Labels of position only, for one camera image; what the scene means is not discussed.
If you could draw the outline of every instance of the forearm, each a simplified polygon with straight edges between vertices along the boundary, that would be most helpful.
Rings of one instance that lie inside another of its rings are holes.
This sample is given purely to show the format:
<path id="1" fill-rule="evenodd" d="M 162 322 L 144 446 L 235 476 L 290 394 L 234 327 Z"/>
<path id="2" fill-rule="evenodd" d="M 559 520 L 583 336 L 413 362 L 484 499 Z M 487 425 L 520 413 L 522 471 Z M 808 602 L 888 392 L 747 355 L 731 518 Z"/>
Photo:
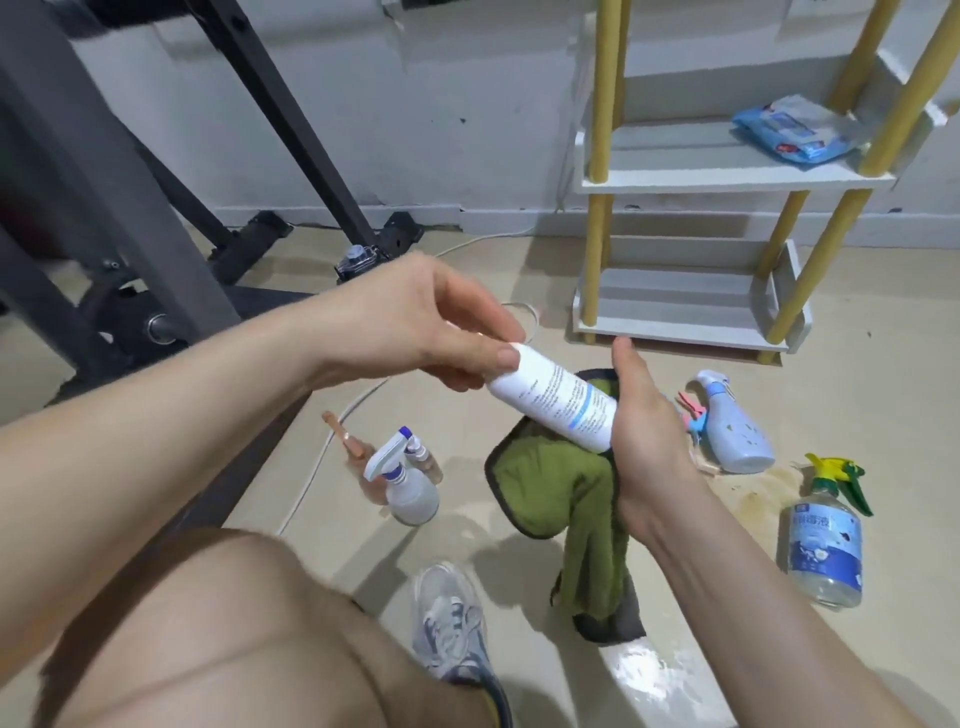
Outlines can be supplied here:
<path id="1" fill-rule="evenodd" d="M 0 429 L 0 679 L 306 391 L 301 326 L 268 314 Z"/>
<path id="2" fill-rule="evenodd" d="M 652 512 L 647 545 L 740 726 L 920 725 L 706 485 Z"/>

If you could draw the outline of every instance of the sneaker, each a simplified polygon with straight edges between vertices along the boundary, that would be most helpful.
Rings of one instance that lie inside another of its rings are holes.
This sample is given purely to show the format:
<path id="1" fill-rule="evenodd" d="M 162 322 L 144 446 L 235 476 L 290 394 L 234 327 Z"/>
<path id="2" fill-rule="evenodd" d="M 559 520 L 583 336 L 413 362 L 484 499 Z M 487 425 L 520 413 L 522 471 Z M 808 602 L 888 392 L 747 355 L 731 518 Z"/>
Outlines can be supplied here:
<path id="1" fill-rule="evenodd" d="M 414 653 L 430 674 L 454 685 L 483 688 L 501 728 L 512 728 L 503 686 L 484 645 L 483 611 L 466 574 L 441 562 L 414 581 Z"/>

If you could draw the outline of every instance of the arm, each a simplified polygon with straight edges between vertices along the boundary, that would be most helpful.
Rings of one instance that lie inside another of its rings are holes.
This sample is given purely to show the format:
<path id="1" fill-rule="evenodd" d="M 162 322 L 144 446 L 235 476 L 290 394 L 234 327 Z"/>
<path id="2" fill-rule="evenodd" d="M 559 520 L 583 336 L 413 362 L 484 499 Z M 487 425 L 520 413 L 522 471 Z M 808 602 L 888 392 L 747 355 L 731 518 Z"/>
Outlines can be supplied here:
<path id="1" fill-rule="evenodd" d="M 613 364 L 620 517 L 663 570 L 737 724 L 920 726 L 710 491 L 629 339 Z"/>
<path id="2" fill-rule="evenodd" d="M 299 396 L 417 368 L 466 390 L 516 368 L 468 330 L 523 339 L 478 283 L 409 254 L 0 429 L 0 684 Z"/>

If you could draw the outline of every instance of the shelf unit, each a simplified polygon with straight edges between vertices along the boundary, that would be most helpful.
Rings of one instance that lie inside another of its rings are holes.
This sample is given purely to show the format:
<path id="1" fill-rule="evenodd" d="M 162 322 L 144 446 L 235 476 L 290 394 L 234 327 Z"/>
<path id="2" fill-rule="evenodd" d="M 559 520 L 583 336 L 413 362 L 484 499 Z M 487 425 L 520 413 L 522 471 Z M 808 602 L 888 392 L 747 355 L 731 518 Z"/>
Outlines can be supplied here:
<path id="1" fill-rule="evenodd" d="M 599 0 L 592 89 L 574 138 L 572 188 L 589 195 L 587 253 L 573 330 L 792 353 L 808 299 L 875 189 L 888 189 L 948 118 L 931 102 L 960 51 L 951 0 L 913 73 L 879 44 L 899 0 L 876 0 L 852 52 L 831 58 L 624 78 L 630 0 Z M 800 167 L 745 141 L 742 109 L 790 93 L 867 129 L 843 158 Z M 810 190 L 844 195 L 803 269 L 787 238 Z M 789 191 L 770 240 L 611 238 L 618 194 Z"/>

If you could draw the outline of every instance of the wet wipes pack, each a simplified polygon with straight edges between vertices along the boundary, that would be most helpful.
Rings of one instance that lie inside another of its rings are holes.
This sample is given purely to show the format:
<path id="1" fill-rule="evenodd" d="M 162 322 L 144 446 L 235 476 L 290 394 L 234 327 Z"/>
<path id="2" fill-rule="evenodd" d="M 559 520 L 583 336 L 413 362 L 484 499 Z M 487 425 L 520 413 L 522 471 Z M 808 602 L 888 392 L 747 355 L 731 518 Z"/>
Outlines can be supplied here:
<path id="1" fill-rule="evenodd" d="M 866 141 L 862 124 L 800 94 L 741 111 L 733 123 L 759 146 L 798 164 L 821 164 Z"/>

